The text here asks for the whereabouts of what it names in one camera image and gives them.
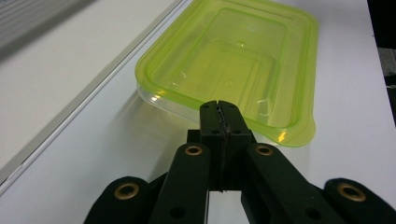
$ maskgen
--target white tabletop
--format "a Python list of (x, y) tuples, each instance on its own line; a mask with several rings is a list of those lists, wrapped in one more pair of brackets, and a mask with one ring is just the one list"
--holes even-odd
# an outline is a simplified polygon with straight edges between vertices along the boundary
[[(309, 11), (320, 27), (317, 132), (307, 146), (280, 149), (309, 182), (323, 187), (328, 179), (350, 178), (396, 207), (396, 131), (366, 1), (282, 2)], [(187, 129), (198, 124), (140, 99), (134, 65), (141, 51), (36, 151), (0, 197), (0, 223), (81, 223), (111, 181), (125, 175), (151, 181), (167, 171)], [(239, 195), (211, 193), (209, 223), (247, 223)]]

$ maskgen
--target transparent green lid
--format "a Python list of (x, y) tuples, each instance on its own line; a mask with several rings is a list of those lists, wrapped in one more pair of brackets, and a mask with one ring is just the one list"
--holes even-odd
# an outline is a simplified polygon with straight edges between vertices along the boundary
[[(155, 100), (174, 105), (233, 103), (251, 130), (299, 147), (315, 134), (317, 43), (318, 23), (300, 9), (196, 0), (139, 60), (136, 79)], [(174, 106), (163, 109), (183, 116)]]

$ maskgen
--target green plastic lid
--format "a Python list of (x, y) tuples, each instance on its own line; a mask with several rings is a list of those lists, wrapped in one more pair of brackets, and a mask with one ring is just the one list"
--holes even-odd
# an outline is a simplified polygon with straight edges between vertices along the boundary
[(300, 9), (196, 0), (139, 60), (139, 93), (152, 103), (175, 103), (162, 109), (181, 116), (175, 105), (198, 110), (208, 101), (228, 101), (249, 129), (300, 147), (315, 134), (317, 44), (318, 23)]

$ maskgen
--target white surface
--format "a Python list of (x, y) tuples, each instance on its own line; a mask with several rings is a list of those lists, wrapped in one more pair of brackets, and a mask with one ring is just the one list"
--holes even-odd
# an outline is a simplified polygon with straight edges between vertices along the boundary
[(0, 63), (0, 183), (175, 2), (95, 1)]
[[(319, 21), (317, 133), (281, 150), (313, 184), (346, 177), (396, 207), (396, 134), (365, 1), (283, 1)], [(132, 58), (0, 198), (0, 223), (81, 223), (111, 181), (164, 173), (198, 125), (143, 102)], [(237, 193), (211, 194), (209, 223), (247, 223)]]

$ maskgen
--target plastic container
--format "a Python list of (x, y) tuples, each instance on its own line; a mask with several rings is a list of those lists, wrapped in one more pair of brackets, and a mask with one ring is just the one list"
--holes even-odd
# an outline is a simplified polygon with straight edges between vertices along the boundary
[(318, 23), (300, 9), (193, 1), (139, 60), (139, 93), (190, 119), (205, 102), (228, 101), (251, 130), (300, 147), (315, 133), (317, 43)]

